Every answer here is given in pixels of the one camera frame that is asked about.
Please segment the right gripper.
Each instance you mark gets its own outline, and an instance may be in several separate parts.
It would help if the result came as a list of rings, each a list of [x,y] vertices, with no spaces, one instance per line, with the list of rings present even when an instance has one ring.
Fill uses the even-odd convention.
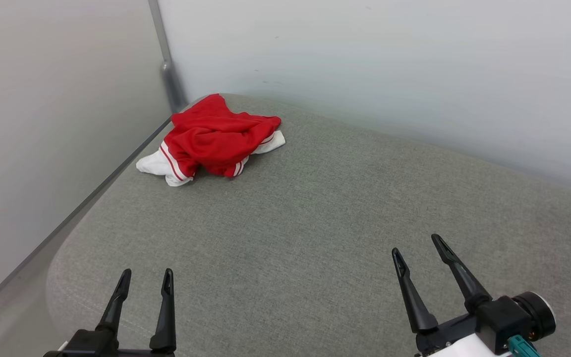
[[[442,262],[451,270],[469,314],[475,314],[478,307],[493,301],[489,292],[440,235],[432,234],[431,240]],[[481,341],[474,332],[475,316],[465,314],[438,325],[415,288],[410,269],[398,248],[392,249],[392,258],[406,315],[411,331],[415,333],[417,352],[414,357],[512,357],[507,350],[503,354],[494,354]]]

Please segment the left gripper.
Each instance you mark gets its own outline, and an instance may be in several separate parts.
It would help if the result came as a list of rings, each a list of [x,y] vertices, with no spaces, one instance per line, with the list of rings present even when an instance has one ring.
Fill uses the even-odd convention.
[[[43,357],[175,357],[176,319],[173,271],[165,270],[161,287],[162,302],[150,350],[121,350],[117,335],[122,306],[129,294],[132,271],[125,269],[114,289],[95,331],[77,330],[70,341]]]

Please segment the red and white garment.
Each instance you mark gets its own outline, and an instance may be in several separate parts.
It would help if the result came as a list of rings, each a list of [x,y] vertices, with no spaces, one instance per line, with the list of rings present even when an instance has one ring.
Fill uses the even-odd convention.
[[[173,129],[153,154],[136,163],[139,172],[162,176],[172,187],[193,180],[198,169],[233,178],[250,156],[279,149],[286,143],[277,116],[234,113],[220,94],[204,99],[171,118]]]

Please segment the grey fabric sofa cushion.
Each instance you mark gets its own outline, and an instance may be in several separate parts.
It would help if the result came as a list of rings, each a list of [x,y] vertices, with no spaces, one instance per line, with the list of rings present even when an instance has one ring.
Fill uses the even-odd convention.
[[[557,330],[536,347],[571,357],[571,189],[284,104],[225,100],[279,116],[286,144],[239,177],[181,187],[130,164],[50,266],[46,300],[65,338],[97,325],[129,268],[118,340],[147,348],[171,268],[179,356],[412,357],[394,247],[438,321],[466,311],[436,233],[495,298],[543,296]]]

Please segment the grey metal corner pole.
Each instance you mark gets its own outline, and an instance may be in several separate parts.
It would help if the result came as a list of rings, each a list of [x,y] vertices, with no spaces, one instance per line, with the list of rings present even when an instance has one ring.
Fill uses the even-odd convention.
[[[147,0],[149,3],[150,12],[154,27],[156,29],[159,47],[162,53],[161,77],[165,84],[168,102],[173,113],[181,112],[187,105],[186,98],[184,97],[183,89],[179,81],[178,72],[174,61],[172,59],[168,37],[165,30],[165,25],[162,17],[161,7],[159,0]]]

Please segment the grey partition base rail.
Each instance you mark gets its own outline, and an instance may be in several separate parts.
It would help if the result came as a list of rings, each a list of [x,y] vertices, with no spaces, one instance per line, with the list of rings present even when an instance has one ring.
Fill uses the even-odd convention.
[[[131,163],[133,160],[135,160],[135,158],[138,156],[138,154],[140,154],[141,151],[143,151],[143,149],[145,149],[145,147],[147,147],[147,145],[150,144],[150,142],[152,142],[152,140],[154,140],[154,138],[156,138],[157,135],[159,135],[159,133],[161,133],[161,131],[163,131],[163,129],[166,128],[166,126],[168,126],[168,124],[170,124],[171,122],[171,118],[168,117],[168,119],[166,119],[163,124],[161,124],[161,126],[159,126],[147,139],[145,139],[145,141],[140,144],[137,149],[131,153],[127,159],[125,161],[123,161],[118,167],[117,169],[115,169],[113,172],[111,172],[111,174],[104,180],[102,181],[101,185],[99,185],[95,190],[93,190],[93,192],[91,192],[91,194],[89,194],[89,196],[86,197],[86,199],[84,199],[84,201],[82,201],[1,283],[0,283],[0,292],[2,292],[2,290],[10,283],[14,280],[14,276],[16,276],[16,274],[20,273],[20,271],[27,266],[30,261],[36,257],[36,255],[38,255],[38,253],[45,248],[45,246],[51,242],[59,232],[61,232],[65,226],[67,224],[69,224],[70,222],[73,221],[73,219],[79,214],[81,213],[84,208],[86,208],[86,206],[91,205],[92,201],[94,201],[95,199],[97,199],[98,196],[100,196],[100,194],[102,194],[102,192],[107,189],[107,187],[109,187],[109,185],[111,185],[111,183],[113,183],[113,181],[120,176],[120,174],[125,170],[126,167],[128,167],[129,163]]]

